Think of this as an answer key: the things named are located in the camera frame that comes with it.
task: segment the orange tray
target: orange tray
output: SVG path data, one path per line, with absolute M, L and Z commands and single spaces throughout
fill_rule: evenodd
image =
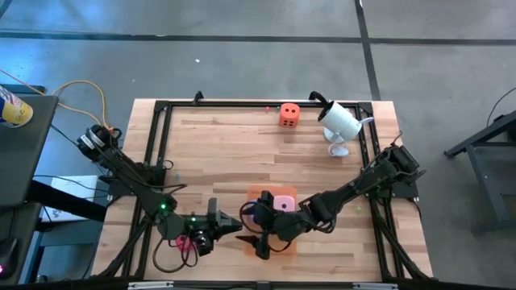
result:
M 248 188 L 248 201 L 255 201 L 259 197 L 261 197 L 261 192 L 264 190 L 268 190 L 273 196 L 290 196 L 293 197 L 296 203 L 296 207 L 298 205 L 298 191 L 293 186 L 273 186 L 273 185 L 251 185 Z M 244 216 L 243 217 L 245 223 L 249 225 L 250 228 L 253 230 L 260 231 L 261 228 L 252 222 L 251 216 Z M 246 235 L 252 235 L 253 233 L 246 230 Z M 270 247 L 276 250 L 283 249 L 283 247 L 286 246 L 287 242 L 280 241 L 280 239 L 275 235 L 270 235 L 268 237 L 268 244 Z M 252 247 L 252 245 L 245 243 L 243 247 L 243 252 L 247 256 L 255 257 L 255 249 Z M 292 241 L 289 248 L 282 251 L 281 253 L 276 253 L 274 251 L 271 251 L 271 257 L 273 256 L 295 256 L 298 252 L 298 248 L 296 245 L 296 241 Z

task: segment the wooden tabletop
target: wooden tabletop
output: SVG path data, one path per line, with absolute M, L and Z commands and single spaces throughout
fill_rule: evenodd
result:
M 136 99 L 123 151 L 135 162 L 143 161 L 155 100 Z M 381 148 L 399 132 L 391 101 L 374 101 L 374 116 Z M 279 127 L 278 112 L 260 108 L 174 108 L 165 159 L 174 168 L 166 184 L 189 186 L 175 195 L 178 213 L 204 214 L 208 199 L 217 197 L 218 207 L 238 218 L 252 184 L 294 186 L 298 201 L 328 189 L 337 189 L 356 178 L 363 166 L 358 141 L 348 144 L 350 155 L 330 157 L 323 128 L 317 122 L 320 109 L 302 109 L 294 129 Z M 161 116 L 158 131 L 163 126 Z M 156 159 L 160 133 L 153 160 Z M 126 242 L 134 209 L 134 197 L 122 197 L 106 214 L 93 274 L 107 267 Z M 392 201 L 400 243 L 421 270 L 431 276 L 431 265 L 418 211 L 406 200 Z M 275 255 L 264 261 L 244 254 L 244 244 L 229 234 L 215 244 L 214 251 L 199 259 L 196 267 L 165 274 L 152 264 L 152 251 L 160 235 L 153 228 L 145 279 L 174 280 L 271 280 L 271 281 L 378 281 L 381 279 L 371 212 L 365 198 L 346 204 L 332 234 L 309 232 L 299 236 L 296 255 Z M 136 269 L 140 242 L 135 247 Z M 386 244 L 389 269 L 395 273 L 390 247 Z M 165 244 L 158 250 L 162 267 L 181 261 L 178 250 Z

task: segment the black table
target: black table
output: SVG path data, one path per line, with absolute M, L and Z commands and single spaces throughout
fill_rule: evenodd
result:
M 104 206 L 63 193 L 32 180 L 57 105 L 57 97 L 21 97 L 34 110 L 29 123 L 19 128 L 0 126 L 0 238 L 19 239 L 19 264 L 0 285 L 17 284 L 41 205 L 103 222 Z

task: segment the gray floor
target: gray floor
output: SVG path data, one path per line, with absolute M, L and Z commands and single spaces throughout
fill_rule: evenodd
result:
M 369 35 L 374 37 L 516 38 L 516 2 L 363 0 L 363 5 Z M 0 19 L 0 29 L 360 35 L 351 0 L 14 0 Z M 315 89 L 335 99 L 371 99 L 359 44 L 0 42 L 2 68 L 25 81 L 50 89 L 76 79 L 99 84 L 108 99 L 110 123 L 123 130 L 136 97 L 192 97 L 201 89 L 206 97 L 306 99 Z M 442 155 L 443 150 L 485 126 L 494 102 L 516 86 L 515 47 L 373 45 L 372 55 L 381 98 L 394 101 L 405 133 L 403 141 L 428 171 L 418 186 L 435 276 L 453 282 L 515 286 L 516 231 L 471 234 L 472 226 L 492 217 L 487 199 L 465 156 L 450 161 Z M 0 81 L 11 82 L 5 77 Z M 70 88 L 63 93 L 62 102 L 100 115 L 99 96 L 90 87 Z M 508 97 L 495 115 L 514 108 L 516 97 Z M 54 124 L 77 137 L 91 120 L 58 109 Z M 37 172 L 41 174 L 98 172 L 53 132 L 44 156 L 58 161 L 40 164 Z

